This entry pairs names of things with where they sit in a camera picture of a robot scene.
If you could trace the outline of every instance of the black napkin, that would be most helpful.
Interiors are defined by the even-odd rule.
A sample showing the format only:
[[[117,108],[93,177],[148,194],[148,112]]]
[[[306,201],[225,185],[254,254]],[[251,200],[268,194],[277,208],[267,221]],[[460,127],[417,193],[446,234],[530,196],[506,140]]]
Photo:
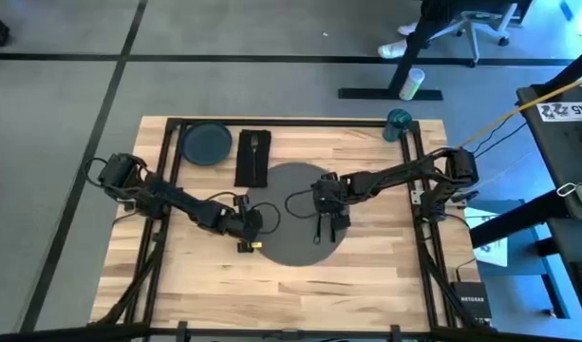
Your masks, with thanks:
[[[252,142],[256,139],[253,152]],[[268,163],[272,132],[268,130],[248,130],[240,132],[235,164],[234,186],[268,186]]]

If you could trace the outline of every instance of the desk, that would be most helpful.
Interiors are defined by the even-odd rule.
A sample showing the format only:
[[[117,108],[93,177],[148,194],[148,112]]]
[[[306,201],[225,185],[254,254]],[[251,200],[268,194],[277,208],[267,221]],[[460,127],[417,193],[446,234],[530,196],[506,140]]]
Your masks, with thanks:
[[[134,148],[154,170],[166,120],[144,117]],[[257,129],[272,132],[270,167],[311,162],[344,174],[403,162],[400,145],[385,142],[381,127],[344,122],[348,126],[281,126],[273,121]],[[425,152],[446,145],[442,121],[420,125]],[[241,129],[255,129],[229,128],[235,139]],[[198,198],[220,191],[245,193],[245,188],[233,187],[236,149],[235,141],[229,159],[214,167],[181,161],[177,185]],[[458,210],[449,213],[462,215]],[[172,328],[185,320],[191,328],[204,329],[387,332],[390,324],[398,324],[406,332],[429,331],[407,187],[387,189],[353,206],[351,217],[346,238],[331,256],[312,266],[288,267],[258,252],[239,255],[235,239],[208,234],[173,210],[152,327]],[[132,217],[113,228],[92,319],[102,317],[130,283],[143,222]],[[469,233],[456,219],[441,222],[440,232],[452,277],[457,266],[473,257]],[[479,280],[476,263],[462,267],[461,273],[462,279]],[[434,288],[443,324],[441,294]]]
[[[517,94],[522,104],[537,98],[531,88],[519,89]],[[554,101],[582,102],[582,87],[561,94]],[[558,188],[568,182],[582,182],[582,122],[543,122],[536,107],[522,114],[534,135],[554,186]],[[470,234],[476,248],[538,223],[548,222],[553,237],[538,241],[536,247],[541,256],[560,253],[568,265],[569,262],[582,261],[582,221],[577,220],[582,220],[582,204],[577,195],[573,193],[561,198],[553,190],[479,225]]]

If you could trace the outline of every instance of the yellow cable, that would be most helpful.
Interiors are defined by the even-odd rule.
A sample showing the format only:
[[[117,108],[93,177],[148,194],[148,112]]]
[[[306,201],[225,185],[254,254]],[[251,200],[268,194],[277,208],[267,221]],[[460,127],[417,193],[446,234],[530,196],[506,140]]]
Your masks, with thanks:
[[[513,115],[515,115],[515,114],[518,114],[518,113],[520,113],[521,111],[523,111],[523,110],[525,110],[525,109],[527,109],[527,108],[529,108],[529,107],[532,107],[532,106],[534,106],[534,105],[540,104],[540,103],[542,103],[542,102],[544,102],[544,101],[546,101],[546,100],[548,100],[548,99],[550,99],[550,98],[552,98],[552,97],[554,97],[554,96],[556,96],[556,95],[558,95],[558,94],[560,94],[560,93],[564,93],[564,92],[565,92],[565,91],[567,91],[567,90],[573,89],[573,88],[575,88],[575,87],[577,87],[577,86],[582,86],[582,79],[581,79],[581,80],[578,80],[578,81],[575,81],[575,82],[573,82],[573,83],[572,83],[572,84],[570,84],[570,85],[565,85],[565,86],[563,86],[563,87],[561,87],[561,88],[559,88],[559,89],[557,89],[557,90],[555,90],[555,91],[551,92],[550,94],[546,94],[546,95],[544,95],[544,96],[542,96],[542,97],[540,97],[540,98],[538,98],[538,99],[535,99],[535,100],[533,100],[533,101],[531,101],[531,102],[529,102],[529,103],[527,103],[527,104],[524,104],[524,105],[522,105],[522,106],[520,106],[520,107],[518,107],[518,108],[514,109],[514,110],[513,110],[513,111],[511,111],[510,113],[508,113],[508,114],[506,114],[506,115],[503,115],[503,116],[501,116],[499,119],[495,120],[494,122],[492,122],[492,123],[491,123],[491,124],[489,124],[488,126],[484,127],[484,128],[483,128],[482,130],[480,130],[480,132],[479,132],[479,133],[477,133],[477,134],[476,134],[474,137],[472,137],[472,138],[468,139],[466,142],[462,143],[462,144],[460,145],[460,147],[464,147],[464,146],[465,146],[465,145],[467,145],[468,143],[472,143],[472,142],[473,142],[473,141],[475,141],[476,139],[478,139],[478,138],[482,137],[482,136],[483,136],[485,133],[487,133],[488,131],[490,131],[490,130],[494,129],[494,128],[495,128],[495,127],[497,127],[497,126],[498,126],[498,125],[499,125],[501,122],[503,122],[504,120],[508,119],[509,117],[511,117],[511,116],[513,116]]]

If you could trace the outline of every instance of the dark blue plate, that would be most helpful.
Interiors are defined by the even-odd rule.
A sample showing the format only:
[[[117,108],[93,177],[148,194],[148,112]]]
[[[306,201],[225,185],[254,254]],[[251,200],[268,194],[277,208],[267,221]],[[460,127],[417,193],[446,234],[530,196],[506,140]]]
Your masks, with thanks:
[[[181,154],[200,166],[224,161],[232,148],[232,134],[222,123],[194,123],[183,134]]]

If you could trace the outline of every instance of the gray round placemat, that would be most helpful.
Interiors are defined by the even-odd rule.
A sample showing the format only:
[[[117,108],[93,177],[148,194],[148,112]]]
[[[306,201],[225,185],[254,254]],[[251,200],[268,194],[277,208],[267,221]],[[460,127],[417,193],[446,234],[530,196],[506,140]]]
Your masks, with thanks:
[[[320,179],[327,170],[318,166],[289,162],[268,170],[268,187],[251,188],[247,192],[251,205],[260,202],[274,204],[281,214],[280,226],[271,234],[259,235],[263,242],[259,252],[271,261],[287,266],[308,266],[330,256],[346,235],[346,231],[336,233],[336,242],[330,241],[330,220],[322,218],[320,244],[314,244],[318,216],[312,218],[295,218],[284,208],[284,200],[292,193],[310,189],[310,185]],[[306,216],[316,212],[311,192],[293,197],[289,208],[294,214]],[[263,231],[269,231],[277,221],[275,211],[268,206],[259,206],[263,216]]]

